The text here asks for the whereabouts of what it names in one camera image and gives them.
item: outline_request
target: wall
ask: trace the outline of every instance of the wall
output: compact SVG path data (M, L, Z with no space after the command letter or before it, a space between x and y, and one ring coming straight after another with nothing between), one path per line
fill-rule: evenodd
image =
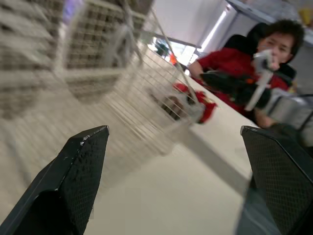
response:
M153 9L167 36L200 46L223 5L224 0L155 0Z

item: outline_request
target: orange object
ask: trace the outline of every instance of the orange object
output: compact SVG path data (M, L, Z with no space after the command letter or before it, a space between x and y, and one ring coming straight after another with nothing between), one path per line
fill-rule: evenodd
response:
M172 65L177 64L177 59L176 59L176 57L175 57L174 54L171 54L171 55L170 55L170 61L171 61Z

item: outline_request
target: fluorescent light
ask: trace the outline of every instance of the fluorescent light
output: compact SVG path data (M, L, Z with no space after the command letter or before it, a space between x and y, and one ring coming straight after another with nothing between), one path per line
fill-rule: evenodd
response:
M226 15L227 15L227 11L223 11L221 16L219 17L219 20L216 22L216 24L214 25L213 29L211 30L211 32L209 33L209 35L205 39L204 43L201 45L201 49L198 49L199 52L203 52L204 49L207 47L207 45L211 41L213 35L215 34L217 28L220 26L220 24L222 23L222 21L224 20Z

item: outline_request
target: red shirt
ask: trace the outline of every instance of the red shirt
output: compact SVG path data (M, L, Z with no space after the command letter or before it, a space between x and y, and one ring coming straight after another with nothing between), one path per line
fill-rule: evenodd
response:
M255 74L254 67L251 65L251 56L236 49L223 48L222 50L215 51L208 56L199 59L198 62L204 70L224 71L233 76L246 74L250 75L256 81L259 78ZM270 87L272 89L280 88L284 91L288 90L288 85L276 75L271 79ZM214 93L214 95L240 114L244 116L247 115L245 107L230 101L229 95L222 93Z

